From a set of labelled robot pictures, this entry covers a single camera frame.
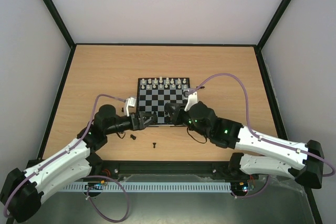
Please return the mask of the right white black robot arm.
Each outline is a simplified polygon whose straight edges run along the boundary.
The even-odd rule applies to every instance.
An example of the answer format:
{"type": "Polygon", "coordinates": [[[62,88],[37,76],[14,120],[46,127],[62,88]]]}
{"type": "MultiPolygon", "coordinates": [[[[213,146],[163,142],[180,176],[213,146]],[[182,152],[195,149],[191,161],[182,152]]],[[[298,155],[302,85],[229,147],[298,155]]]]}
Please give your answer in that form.
{"type": "Polygon", "coordinates": [[[312,189],[322,187],[323,151],[315,140],[298,143],[263,135],[246,125],[218,117],[201,101],[191,107],[167,103],[164,110],[174,125],[185,125],[217,147],[239,149],[241,152],[234,153],[229,164],[229,172],[236,178],[267,174],[287,177],[312,189]]]}

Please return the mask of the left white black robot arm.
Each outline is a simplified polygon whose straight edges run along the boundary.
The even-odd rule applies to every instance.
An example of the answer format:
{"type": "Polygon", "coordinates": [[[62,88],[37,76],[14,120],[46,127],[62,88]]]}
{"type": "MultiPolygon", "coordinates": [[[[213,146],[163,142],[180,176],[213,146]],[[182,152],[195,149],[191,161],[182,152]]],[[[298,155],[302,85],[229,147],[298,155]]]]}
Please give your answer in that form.
{"type": "Polygon", "coordinates": [[[59,152],[30,168],[14,168],[7,174],[1,190],[4,216],[19,223],[28,220],[58,190],[96,172],[102,161],[96,151],[107,143],[109,134],[143,130],[156,121],[155,113],[118,116],[114,106],[101,106],[87,127],[59,152]]]}

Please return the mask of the left circuit board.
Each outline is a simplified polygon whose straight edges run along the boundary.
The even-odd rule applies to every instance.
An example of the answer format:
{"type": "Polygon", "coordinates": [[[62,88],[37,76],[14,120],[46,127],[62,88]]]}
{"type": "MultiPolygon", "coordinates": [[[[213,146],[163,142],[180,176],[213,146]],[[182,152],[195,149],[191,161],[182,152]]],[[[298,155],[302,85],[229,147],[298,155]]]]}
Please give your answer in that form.
{"type": "Polygon", "coordinates": [[[99,182],[87,182],[84,185],[84,190],[104,190],[108,186],[108,182],[101,180],[99,182]]]}

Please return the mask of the circuit board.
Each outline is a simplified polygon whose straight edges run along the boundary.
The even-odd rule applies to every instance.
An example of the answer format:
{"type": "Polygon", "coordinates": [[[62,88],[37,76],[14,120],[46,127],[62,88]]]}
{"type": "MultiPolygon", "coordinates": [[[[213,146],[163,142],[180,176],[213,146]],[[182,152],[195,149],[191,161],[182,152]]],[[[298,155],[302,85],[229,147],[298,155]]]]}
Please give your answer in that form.
{"type": "Polygon", "coordinates": [[[87,182],[84,185],[84,190],[104,190],[108,186],[108,182],[101,180],[99,182],[87,182]]]}
{"type": "Polygon", "coordinates": [[[248,191],[254,190],[255,186],[255,183],[251,180],[244,182],[234,182],[231,183],[231,191],[235,194],[245,194],[248,191]]]}

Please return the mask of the right circuit board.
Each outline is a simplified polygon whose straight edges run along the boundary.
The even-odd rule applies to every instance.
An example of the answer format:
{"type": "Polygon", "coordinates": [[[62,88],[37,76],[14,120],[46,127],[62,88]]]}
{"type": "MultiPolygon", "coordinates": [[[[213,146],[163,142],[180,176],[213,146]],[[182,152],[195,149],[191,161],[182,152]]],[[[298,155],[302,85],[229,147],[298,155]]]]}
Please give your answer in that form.
{"type": "Polygon", "coordinates": [[[231,191],[235,194],[245,194],[248,191],[254,190],[255,186],[255,183],[251,180],[244,182],[234,182],[231,183],[231,191]]]}

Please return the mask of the black and silver chessboard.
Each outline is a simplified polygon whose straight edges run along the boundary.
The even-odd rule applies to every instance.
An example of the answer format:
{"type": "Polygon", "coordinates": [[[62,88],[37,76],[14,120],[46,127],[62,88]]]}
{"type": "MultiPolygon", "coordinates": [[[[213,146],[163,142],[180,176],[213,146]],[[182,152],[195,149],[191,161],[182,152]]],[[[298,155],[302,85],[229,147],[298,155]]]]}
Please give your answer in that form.
{"type": "Polygon", "coordinates": [[[185,97],[183,90],[183,85],[187,85],[187,89],[191,87],[189,77],[168,77],[174,79],[175,81],[175,89],[172,89],[172,84],[169,85],[169,89],[165,89],[166,85],[166,78],[163,77],[163,83],[159,83],[159,77],[149,77],[144,78],[146,83],[142,83],[143,78],[138,79],[138,91],[136,96],[136,111],[137,112],[151,112],[157,114],[157,126],[171,126],[172,124],[169,122],[169,115],[164,111],[164,106],[166,103],[179,103],[179,104],[186,104],[187,97],[185,97]],[[158,83],[154,83],[154,78],[157,78],[158,83]],[[178,89],[177,83],[178,78],[181,80],[181,89],[178,89]],[[148,79],[152,79],[152,83],[148,84],[148,79]]]}

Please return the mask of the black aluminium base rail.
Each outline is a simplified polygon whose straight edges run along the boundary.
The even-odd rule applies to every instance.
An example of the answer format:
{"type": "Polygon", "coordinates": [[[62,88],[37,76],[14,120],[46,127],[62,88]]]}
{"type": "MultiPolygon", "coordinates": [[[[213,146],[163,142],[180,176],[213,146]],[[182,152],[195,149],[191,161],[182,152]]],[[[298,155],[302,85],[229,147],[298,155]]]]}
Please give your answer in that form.
{"type": "Polygon", "coordinates": [[[196,175],[228,182],[274,175],[294,179],[300,171],[271,158],[244,155],[226,162],[93,161],[85,175],[106,175],[113,179],[130,175],[196,175]]]}

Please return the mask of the left black frame post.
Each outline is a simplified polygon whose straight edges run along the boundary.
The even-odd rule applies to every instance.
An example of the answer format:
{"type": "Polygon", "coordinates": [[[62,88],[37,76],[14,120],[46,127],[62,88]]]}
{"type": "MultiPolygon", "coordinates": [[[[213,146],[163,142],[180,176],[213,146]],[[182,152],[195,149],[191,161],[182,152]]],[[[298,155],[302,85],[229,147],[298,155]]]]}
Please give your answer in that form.
{"type": "Polygon", "coordinates": [[[59,11],[57,10],[53,0],[43,0],[45,6],[47,7],[50,15],[52,16],[55,24],[57,25],[59,31],[61,32],[63,38],[70,48],[73,48],[76,43],[74,42],[72,36],[70,35],[59,11]]]}

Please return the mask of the black frame post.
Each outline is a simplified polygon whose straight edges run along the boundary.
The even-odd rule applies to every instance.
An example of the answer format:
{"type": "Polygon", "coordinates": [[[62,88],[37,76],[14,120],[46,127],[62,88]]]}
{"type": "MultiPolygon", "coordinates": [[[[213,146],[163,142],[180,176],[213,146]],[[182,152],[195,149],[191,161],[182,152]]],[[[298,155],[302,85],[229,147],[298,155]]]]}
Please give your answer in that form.
{"type": "Polygon", "coordinates": [[[259,49],[259,51],[261,51],[264,48],[265,44],[270,38],[272,32],[275,30],[276,26],[278,25],[279,21],[281,20],[283,14],[285,13],[291,1],[292,0],[281,0],[268,26],[266,27],[261,39],[259,40],[257,44],[257,48],[259,49]]]}
{"type": "Polygon", "coordinates": [[[53,0],[43,0],[45,6],[47,7],[50,15],[52,16],[55,24],[57,25],[59,31],[61,32],[63,38],[70,48],[73,48],[76,43],[74,42],[72,36],[70,35],[59,11],[57,10],[53,0]]]}

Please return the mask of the right black frame post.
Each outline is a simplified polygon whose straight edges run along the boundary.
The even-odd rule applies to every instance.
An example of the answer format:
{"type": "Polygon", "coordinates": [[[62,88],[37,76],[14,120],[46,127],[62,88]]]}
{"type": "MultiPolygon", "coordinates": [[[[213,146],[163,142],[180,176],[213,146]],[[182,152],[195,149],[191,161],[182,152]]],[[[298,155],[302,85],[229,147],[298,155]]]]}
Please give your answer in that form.
{"type": "Polygon", "coordinates": [[[259,49],[259,51],[261,51],[264,48],[265,44],[270,38],[272,32],[275,30],[276,26],[278,25],[279,21],[281,20],[283,14],[285,13],[291,1],[292,0],[281,0],[268,26],[266,27],[261,39],[259,40],[257,44],[257,48],[259,49]]]}

